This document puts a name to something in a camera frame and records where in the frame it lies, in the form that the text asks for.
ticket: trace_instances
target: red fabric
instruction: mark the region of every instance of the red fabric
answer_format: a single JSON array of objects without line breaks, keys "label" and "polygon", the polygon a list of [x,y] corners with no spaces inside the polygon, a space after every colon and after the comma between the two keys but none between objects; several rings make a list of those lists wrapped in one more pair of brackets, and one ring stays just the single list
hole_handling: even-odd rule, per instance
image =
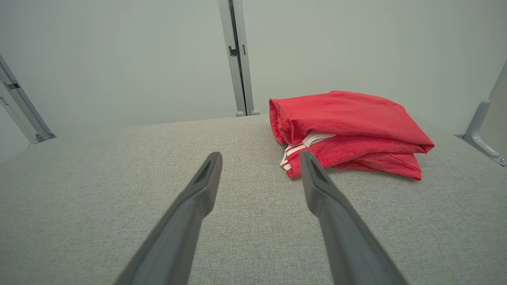
[{"label": "red fabric", "polygon": [[[421,180],[414,153],[434,147],[401,105],[366,94],[332,91],[271,99],[269,117],[280,144],[299,144],[310,130],[336,134],[303,149],[324,168],[381,170]],[[292,179],[301,175],[300,152],[287,157]]]}]

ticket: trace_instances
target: metal bracket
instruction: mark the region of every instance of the metal bracket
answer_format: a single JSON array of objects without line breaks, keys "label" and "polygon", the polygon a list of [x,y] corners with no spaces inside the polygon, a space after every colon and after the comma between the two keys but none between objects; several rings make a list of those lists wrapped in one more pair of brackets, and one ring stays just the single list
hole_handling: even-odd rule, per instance
[{"label": "metal bracket", "polygon": [[231,47],[229,46],[229,56],[238,56],[239,55],[239,50],[238,49],[231,49]]},{"label": "metal bracket", "polygon": [[5,105],[5,106],[8,106],[9,103],[5,102],[5,99],[3,97],[0,97],[0,101],[2,101],[2,103]]},{"label": "metal bracket", "polygon": [[[56,138],[55,134],[53,134],[53,133],[48,133],[48,137],[49,137],[49,139]],[[43,141],[45,141],[45,139],[40,134],[38,134],[38,133],[35,134],[35,138],[40,143],[42,143]]]},{"label": "metal bracket", "polygon": [[486,114],[488,113],[490,105],[490,100],[484,100],[479,104],[474,118],[472,119],[468,130],[466,130],[466,134],[463,139],[467,143],[474,146],[476,149],[480,150],[483,154],[494,160],[496,163],[502,166],[506,166],[507,163],[505,162],[505,159],[501,157],[500,153],[494,150],[481,138],[481,126],[484,122],[484,119],[486,118]]},{"label": "metal bracket", "polygon": [[9,89],[9,90],[19,88],[19,84],[17,84],[17,83],[8,84],[8,85],[7,85],[7,83],[4,83],[4,84],[7,87],[7,89]]}]

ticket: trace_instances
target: gray upholstered table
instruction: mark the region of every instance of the gray upholstered table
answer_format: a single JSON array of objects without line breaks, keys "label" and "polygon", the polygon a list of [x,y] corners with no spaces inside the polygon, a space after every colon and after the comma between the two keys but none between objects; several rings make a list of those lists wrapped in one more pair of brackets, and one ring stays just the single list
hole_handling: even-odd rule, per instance
[{"label": "gray upholstered table", "polygon": [[[507,172],[419,122],[420,182],[329,170],[411,284],[507,283]],[[223,155],[190,284],[329,284],[319,223],[266,115],[56,138],[0,165],[0,284],[111,284],[204,158]]]}]

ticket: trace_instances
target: red cloth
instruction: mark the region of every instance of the red cloth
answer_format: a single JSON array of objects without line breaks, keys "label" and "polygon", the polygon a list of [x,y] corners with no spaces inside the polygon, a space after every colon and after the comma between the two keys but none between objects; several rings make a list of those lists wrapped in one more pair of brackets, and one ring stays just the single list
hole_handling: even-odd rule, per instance
[{"label": "red cloth", "polygon": [[[280,144],[299,144],[310,130],[336,134],[303,149],[324,168],[381,170],[421,180],[414,153],[434,147],[403,106],[366,94],[332,91],[270,99],[269,117]],[[291,179],[301,175],[300,152],[287,157]]]}]

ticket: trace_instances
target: folded red garment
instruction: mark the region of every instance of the folded red garment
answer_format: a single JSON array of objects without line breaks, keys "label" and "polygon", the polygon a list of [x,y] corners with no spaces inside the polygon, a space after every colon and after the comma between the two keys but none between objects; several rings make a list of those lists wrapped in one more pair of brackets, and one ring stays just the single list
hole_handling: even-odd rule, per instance
[{"label": "folded red garment", "polygon": [[[387,99],[345,91],[269,100],[271,128],[280,144],[289,144],[283,168],[301,175],[299,153],[310,151],[324,168],[381,170],[421,180],[414,153],[434,144],[405,109]],[[336,136],[305,147],[310,131]]]}]

